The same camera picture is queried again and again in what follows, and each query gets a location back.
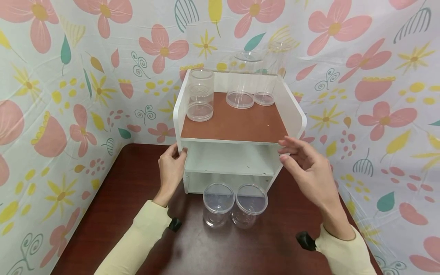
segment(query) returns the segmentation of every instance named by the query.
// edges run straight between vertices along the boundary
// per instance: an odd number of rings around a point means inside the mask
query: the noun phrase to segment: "table surface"
[[[145,201],[157,193],[157,159],[165,149],[141,144],[122,149],[52,275],[94,273]],[[268,197],[269,205],[253,228],[241,230],[229,221],[214,230],[202,221],[202,195],[185,194],[181,184],[169,215],[183,225],[177,233],[165,231],[137,274],[330,275],[325,257],[303,250],[295,239],[304,230],[317,238],[321,217],[286,170]]]

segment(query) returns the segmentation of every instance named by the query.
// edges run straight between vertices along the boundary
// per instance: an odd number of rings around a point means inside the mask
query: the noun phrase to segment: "floral backdrop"
[[[187,69],[274,40],[383,272],[439,273],[439,26],[436,0],[0,1],[0,273],[49,274],[121,148],[175,140]]]

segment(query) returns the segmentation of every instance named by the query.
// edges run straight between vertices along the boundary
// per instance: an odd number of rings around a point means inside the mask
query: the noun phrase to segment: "pink dot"
[[[419,176],[410,175],[413,180],[422,180]]]
[[[432,188],[430,185],[427,185],[427,184],[422,184],[420,187],[421,187],[423,190],[428,191],[428,192],[432,192],[432,191],[434,191],[434,188]]]
[[[356,139],[356,137],[355,137],[354,134],[349,134],[349,135],[348,135],[348,140],[349,140],[350,142],[355,141],[355,139]]]
[[[401,169],[399,169],[395,166],[390,167],[389,170],[391,173],[393,173],[396,176],[404,176],[405,175],[405,173]]]
[[[432,197],[425,196],[425,200],[434,203],[434,199]]]
[[[417,191],[417,187],[412,184],[412,183],[407,183],[407,187],[411,190],[411,191]]]

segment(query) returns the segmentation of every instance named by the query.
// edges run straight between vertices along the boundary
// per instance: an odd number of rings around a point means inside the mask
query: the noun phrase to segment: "white shelf unit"
[[[307,119],[304,112],[284,80],[278,76],[241,75],[246,81],[258,81],[261,87],[276,79],[273,92],[276,108],[255,104],[250,109],[238,110],[226,106],[226,103],[216,101],[216,98],[224,100],[229,75],[230,73],[214,72],[214,101],[217,103],[214,103],[213,118],[205,122],[193,122],[186,118],[189,70],[182,83],[174,106],[173,122],[179,152],[184,147],[188,148],[183,176],[186,193],[202,194],[205,188],[214,182],[226,183],[235,192],[240,185],[253,183],[267,192],[282,168],[277,152],[280,148],[277,140],[282,139],[285,134],[299,138],[305,129]],[[216,107],[220,105],[222,110],[217,110]],[[255,114],[260,110],[276,112],[275,119],[272,119],[273,114],[271,114],[271,118],[253,120],[252,127],[244,125],[231,128],[230,134],[227,124],[231,118],[225,117],[228,121],[224,123],[221,121],[222,114],[224,116],[236,114],[243,119],[243,123],[246,123],[246,119],[255,118],[249,112]]]

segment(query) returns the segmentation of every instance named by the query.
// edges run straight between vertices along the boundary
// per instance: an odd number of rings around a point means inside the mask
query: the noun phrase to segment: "wooden shelf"
[[[249,109],[236,109],[226,103],[226,93],[214,93],[214,115],[205,122],[185,117],[182,139],[216,139],[278,143],[287,135],[276,105],[254,104]]]

